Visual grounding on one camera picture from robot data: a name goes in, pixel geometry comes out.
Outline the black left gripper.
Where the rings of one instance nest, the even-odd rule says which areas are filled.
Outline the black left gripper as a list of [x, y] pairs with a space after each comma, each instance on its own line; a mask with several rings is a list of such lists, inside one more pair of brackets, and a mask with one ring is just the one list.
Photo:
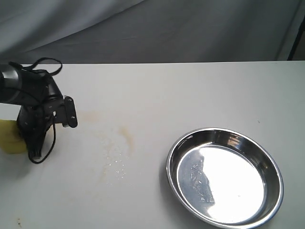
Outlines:
[[46, 134], [58, 122], [57, 114], [62, 106], [61, 97], [49, 97], [36, 106], [20, 108], [17, 126], [26, 142], [29, 159], [40, 159]]

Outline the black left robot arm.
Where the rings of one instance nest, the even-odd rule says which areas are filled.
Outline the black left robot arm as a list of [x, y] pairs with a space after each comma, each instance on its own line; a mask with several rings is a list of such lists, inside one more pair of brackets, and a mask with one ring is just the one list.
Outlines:
[[42, 147], [50, 127], [55, 126], [55, 115], [64, 104], [53, 72], [36, 69], [37, 64], [23, 66], [15, 62], [0, 66], [0, 101], [19, 105], [17, 128], [26, 143], [28, 157], [35, 164], [46, 159]]

